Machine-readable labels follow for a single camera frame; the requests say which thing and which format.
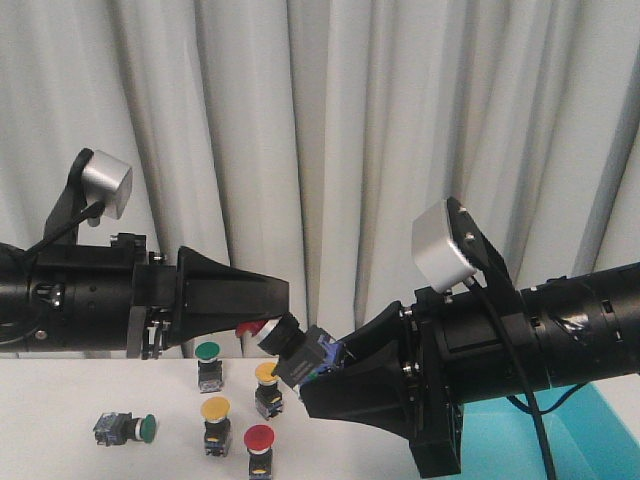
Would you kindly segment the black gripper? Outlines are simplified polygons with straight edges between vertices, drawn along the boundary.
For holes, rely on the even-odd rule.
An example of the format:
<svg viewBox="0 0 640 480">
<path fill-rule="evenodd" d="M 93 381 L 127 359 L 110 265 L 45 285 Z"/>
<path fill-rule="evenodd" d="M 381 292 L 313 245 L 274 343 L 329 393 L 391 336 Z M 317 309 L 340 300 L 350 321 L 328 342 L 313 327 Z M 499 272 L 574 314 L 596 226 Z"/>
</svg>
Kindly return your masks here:
<svg viewBox="0 0 640 480">
<path fill-rule="evenodd" d="M 406 360 L 402 304 L 394 301 L 343 337 L 343 366 L 300 387 L 312 418 L 370 425 L 408 439 L 419 474 L 461 471 L 467 403 L 549 388 L 532 322 L 516 291 L 445 296 L 426 287 L 412 306 L 421 400 L 413 413 L 401 363 Z"/>
<path fill-rule="evenodd" d="M 289 283 L 232 268 L 182 246 L 177 267 L 161 251 L 148 251 L 145 235 L 119 233 L 112 246 L 133 254 L 128 359 L 159 359 L 195 337 L 230 331 L 245 322 L 289 311 Z"/>
</svg>

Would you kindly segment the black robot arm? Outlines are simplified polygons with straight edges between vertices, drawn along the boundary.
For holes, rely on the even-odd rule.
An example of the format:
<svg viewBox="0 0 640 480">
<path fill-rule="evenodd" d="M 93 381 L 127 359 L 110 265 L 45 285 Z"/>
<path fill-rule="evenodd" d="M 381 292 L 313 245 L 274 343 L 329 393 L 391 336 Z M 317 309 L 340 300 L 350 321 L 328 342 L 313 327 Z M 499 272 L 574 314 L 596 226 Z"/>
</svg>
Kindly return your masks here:
<svg viewBox="0 0 640 480">
<path fill-rule="evenodd" d="M 424 478 L 461 470 L 463 409 L 639 369 L 639 268 L 631 264 L 550 280 L 496 297 L 518 354 L 512 361 L 472 293 L 417 291 L 408 315 L 390 304 L 348 335 L 336 371 L 300 389 L 313 418 L 374 426 L 405 438 Z"/>
<path fill-rule="evenodd" d="M 1 247 L 4 352 L 123 350 L 156 358 L 195 337 L 289 310 L 289 285 L 189 247 L 155 260 L 143 235 L 108 246 L 52 244 L 32 258 Z"/>
</svg>

